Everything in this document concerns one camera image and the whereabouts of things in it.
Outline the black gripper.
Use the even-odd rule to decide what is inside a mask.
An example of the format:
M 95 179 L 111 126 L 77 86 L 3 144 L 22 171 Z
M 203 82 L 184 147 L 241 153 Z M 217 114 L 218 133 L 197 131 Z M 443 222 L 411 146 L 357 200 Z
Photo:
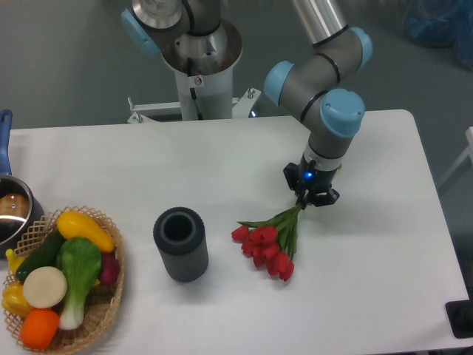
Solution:
M 332 189 L 337 170 L 338 159 L 303 155 L 299 165 L 289 163 L 283 173 L 289 189 L 296 196 L 296 204 L 302 203 L 306 192 L 309 192 L 307 203 L 322 207 L 333 205 L 340 197 L 340 194 Z

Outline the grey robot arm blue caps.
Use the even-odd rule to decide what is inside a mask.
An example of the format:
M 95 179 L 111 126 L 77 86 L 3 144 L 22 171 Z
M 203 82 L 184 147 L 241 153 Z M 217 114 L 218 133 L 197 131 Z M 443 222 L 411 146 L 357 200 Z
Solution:
M 135 45 L 161 54 L 174 71 L 185 121 L 232 116 L 242 39 L 220 8 L 219 1 L 133 1 L 120 16 Z M 332 181 L 365 113 L 363 100 L 339 84 L 370 59 L 372 42 L 347 24 L 335 1 L 295 1 L 293 8 L 314 54 L 303 64 L 276 64 L 263 90 L 310 131 L 299 163 L 285 167 L 288 187 L 302 205 L 328 206 L 338 200 Z

